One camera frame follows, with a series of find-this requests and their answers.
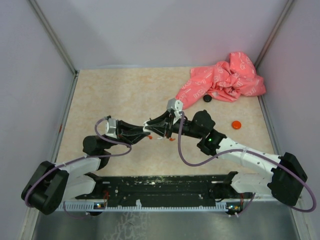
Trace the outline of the black charging case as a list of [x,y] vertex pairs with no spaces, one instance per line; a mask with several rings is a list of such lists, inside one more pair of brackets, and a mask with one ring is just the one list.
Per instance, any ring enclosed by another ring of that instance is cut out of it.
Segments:
[[212,101],[212,97],[209,94],[203,96],[203,101],[209,103]]

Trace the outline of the white charging case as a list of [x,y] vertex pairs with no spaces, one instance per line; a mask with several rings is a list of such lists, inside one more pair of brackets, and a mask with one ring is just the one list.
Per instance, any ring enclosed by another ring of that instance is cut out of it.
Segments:
[[143,132],[145,132],[145,133],[151,133],[151,131],[150,131],[149,129],[147,129],[148,126],[149,126],[149,125],[148,125],[147,121],[145,121],[145,122],[143,123],[143,128],[142,128]]

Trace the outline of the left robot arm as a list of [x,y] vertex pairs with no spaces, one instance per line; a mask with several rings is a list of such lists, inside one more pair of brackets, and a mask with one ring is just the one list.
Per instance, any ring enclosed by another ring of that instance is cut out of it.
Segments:
[[79,196],[101,197],[104,186],[90,175],[104,168],[109,159],[114,157],[107,150],[117,145],[125,146],[127,151],[115,154],[116,157],[125,156],[131,152],[134,144],[151,134],[145,126],[128,124],[111,117],[98,120],[95,127],[102,122],[105,122],[105,133],[96,130],[95,135],[84,138],[83,156],[58,164],[44,161],[37,167],[21,193],[27,207],[49,215],[66,201]]

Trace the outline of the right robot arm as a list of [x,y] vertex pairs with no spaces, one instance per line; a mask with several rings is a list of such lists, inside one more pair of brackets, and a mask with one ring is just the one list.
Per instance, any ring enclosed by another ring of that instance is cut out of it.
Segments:
[[223,192],[229,198],[239,193],[270,195],[279,202],[294,207],[307,188],[308,179],[297,158],[286,152],[283,156],[267,154],[242,145],[214,129],[215,122],[206,110],[198,111],[192,120],[184,113],[164,113],[148,120],[143,128],[161,137],[169,138],[173,133],[199,139],[197,147],[211,158],[232,161],[253,173],[231,172]]

